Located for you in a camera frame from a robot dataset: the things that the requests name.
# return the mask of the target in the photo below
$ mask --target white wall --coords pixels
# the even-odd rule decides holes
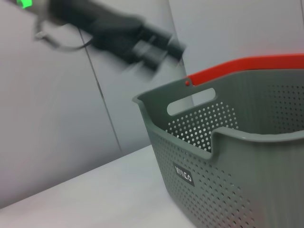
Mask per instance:
[[[150,24],[175,33],[168,0],[95,1],[122,12],[141,15]],[[142,71],[134,68],[122,70],[118,65],[114,65],[105,53],[91,50],[90,56],[123,153],[129,154],[149,145],[150,140],[141,113],[137,104],[132,102],[132,98],[185,77],[184,67],[167,61],[158,74],[152,80],[148,80]]]
[[[304,52],[300,0],[170,0],[187,74],[239,57]]]
[[[0,1],[0,208],[122,156],[85,51],[34,42],[33,22]]]

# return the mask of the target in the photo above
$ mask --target gray plastic basket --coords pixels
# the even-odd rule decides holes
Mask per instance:
[[[212,101],[167,113],[209,88]],[[197,86],[185,78],[134,101],[167,190],[197,227],[304,227],[304,70],[241,71]]]

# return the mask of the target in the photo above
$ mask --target green light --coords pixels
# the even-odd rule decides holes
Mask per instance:
[[[17,4],[20,5],[22,8],[27,8],[33,5],[32,0],[17,0]]]

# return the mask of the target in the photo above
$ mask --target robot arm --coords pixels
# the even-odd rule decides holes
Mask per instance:
[[[161,56],[170,56],[177,61],[182,58],[184,49],[177,41],[172,40],[171,34],[148,26],[140,17],[123,15],[90,0],[10,1],[38,14],[37,38],[54,48],[60,45],[52,37],[42,33],[41,22],[46,15],[89,33],[93,38],[86,46],[92,45],[99,50],[108,51],[127,64],[142,62],[145,67],[156,71],[163,58],[152,55],[153,49],[160,50],[164,54]],[[136,50],[135,46],[139,42],[148,43],[151,46],[150,51],[141,53]]]

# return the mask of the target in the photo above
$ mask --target red basket rim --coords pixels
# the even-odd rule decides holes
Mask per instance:
[[[188,78],[194,86],[231,73],[258,69],[304,69],[304,54],[246,57],[202,70]]]

